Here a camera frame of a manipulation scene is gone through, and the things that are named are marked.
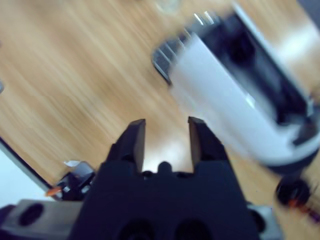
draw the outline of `floor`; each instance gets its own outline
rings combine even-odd
[[[296,1],[239,2],[305,88],[319,84],[319,32]],[[54,184],[67,171],[64,161],[98,168],[128,123],[146,118],[144,169],[168,161],[192,171],[188,115],[151,53],[194,12],[210,9],[224,15],[231,1],[182,1],[176,15],[151,0],[0,1],[0,136]],[[318,227],[274,203],[278,176],[229,155],[247,200],[273,205],[287,239],[319,239]],[[318,157],[306,173],[312,182],[319,169]]]

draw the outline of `wood grain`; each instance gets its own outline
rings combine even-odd
[[[319,84],[319,33],[297,3],[239,3],[306,89]],[[187,116],[151,53],[205,10],[225,14],[231,1],[185,0],[177,14],[165,15],[152,0],[1,0],[1,137],[54,184],[67,170],[64,161],[98,168],[128,123],[145,118],[144,169],[168,161],[174,170],[192,171]],[[273,204],[279,178],[230,157],[247,199]],[[313,180],[319,170],[318,158],[306,174]],[[274,207],[287,239],[319,239],[305,217]]]

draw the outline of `white wall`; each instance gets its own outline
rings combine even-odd
[[[22,199],[51,200],[45,191],[23,172],[12,155],[0,146],[0,208]]]

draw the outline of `hole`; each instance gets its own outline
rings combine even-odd
[[[176,229],[176,240],[212,240],[207,226],[199,220],[185,220]]]
[[[20,216],[19,224],[21,226],[28,226],[37,221],[44,211],[44,206],[40,203],[29,206]]]
[[[266,229],[266,222],[261,217],[259,213],[257,213],[255,210],[250,209],[250,213],[253,217],[254,223],[256,225],[256,228],[259,233],[262,233]]]
[[[129,222],[120,232],[119,240],[153,240],[154,230],[151,224],[144,219]]]

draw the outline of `screw hole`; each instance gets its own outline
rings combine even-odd
[[[29,226],[37,221],[44,211],[44,206],[40,203],[29,206],[20,216],[19,224],[21,226]]]

